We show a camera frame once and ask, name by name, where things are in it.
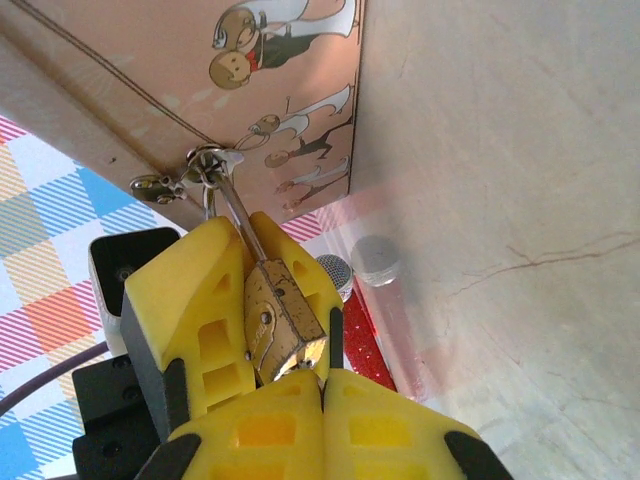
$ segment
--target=screw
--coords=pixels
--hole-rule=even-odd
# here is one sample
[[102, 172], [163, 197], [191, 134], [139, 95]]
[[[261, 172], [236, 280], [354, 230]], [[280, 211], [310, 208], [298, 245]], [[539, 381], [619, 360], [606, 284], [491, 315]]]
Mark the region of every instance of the screw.
[[118, 279], [119, 282], [124, 282], [127, 278], [129, 278], [129, 276], [132, 273], [133, 273], [133, 267], [130, 267], [130, 266], [122, 267], [122, 268], [119, 268], [118, 271], [116, 271], [116, 278]]
[[122, 445], [120, 445], [120, 443], [115, 440], [105, 444], [105, 446], [102, 447], [102, 455], [107, 458], [113, 458], [116, 455], [120, 454], [120, 452], [122, 452]]
[[125, 388], [122, 392], [122, 399], [131, 402], [140, 398], [141, 394], [142, 392], [138, 385], [131, 385], [130, 387]]
[[111, 362], [111, 366], [113, 368], [127, 368], [131, 366], [131, 359], [127, 355], [122, 355], [120, 357], [116, 357]]

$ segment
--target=white surface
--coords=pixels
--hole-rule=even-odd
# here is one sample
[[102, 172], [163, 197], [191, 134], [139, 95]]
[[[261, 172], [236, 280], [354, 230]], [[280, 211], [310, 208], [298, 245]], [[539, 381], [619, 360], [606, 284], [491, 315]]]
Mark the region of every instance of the white surface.
[[389, 335], [411, 324], [421, 378], [402, 388], [425, 385], [519, 480], [638, 478], [638, 3], [367, 15], [352, 195], [329, 241], [399, 250], [401, 289], [364, 294]]

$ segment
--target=silver mesh microphone head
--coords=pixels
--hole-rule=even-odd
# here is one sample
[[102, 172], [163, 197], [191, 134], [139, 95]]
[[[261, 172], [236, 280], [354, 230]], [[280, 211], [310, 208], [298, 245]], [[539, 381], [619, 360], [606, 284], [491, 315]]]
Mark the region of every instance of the silver mesh microphone head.
[[320, 255], [316, 261], [329, 274], [333, 286], [342, 297], [342, 301], [349, 300], [351, 292], [353, 292], [353, 270], [349, 264], [337, 255]]

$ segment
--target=metal clip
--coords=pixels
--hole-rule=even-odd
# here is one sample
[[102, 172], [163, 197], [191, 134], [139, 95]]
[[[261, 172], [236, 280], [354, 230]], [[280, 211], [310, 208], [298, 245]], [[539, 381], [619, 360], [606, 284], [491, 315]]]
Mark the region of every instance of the metal clip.
[[242, 153], [226, 150], [218, 144], [200, 145], [187, 153], [187, 167], [177, 180], [169, 176], [142, 175], [131, 180], [129, 187], [137, 200], [167, 205], [176, 199], [187, 198], [186, 189], [202, 185], [205, 219], [216, 216], [215, 190], [206, 186], [214, 172], [231, 176], [233, 168], [244, 159]]
[[168, 205], [176, 198], [187, 198], [184, 185], [168, 176], [142, 175], [131, 180], [129, 187], [134, 198], [143, 202]]

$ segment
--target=yellow foam pad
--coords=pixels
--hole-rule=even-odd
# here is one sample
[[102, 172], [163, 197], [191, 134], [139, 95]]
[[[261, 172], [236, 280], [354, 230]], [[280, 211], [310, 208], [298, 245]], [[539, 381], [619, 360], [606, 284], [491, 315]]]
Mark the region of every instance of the yellow foam pad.
[[444, 435], [466, 425], [348, 370], [332, 369], [324, 394], [325, 478], [465, 480]]
[[255, 390], [244, 358], [244, 250], [231, 222], [214, 218], [125, 283], [156, 366], [184, 360], [192, 419]]
[[[329, 335], [330, 312], [333, 308], [342, 310], [343, 304], [327, 272], [265, 213], [256, 212], [250, 220], [267, 256], [284, 261], [320, 325]], [[329, 374], [328, 344], [314, 371], [326, 380]]]
[[300, 370], [177, 428], [202, 443], [183, 480], [322, 480], [316, 376]]

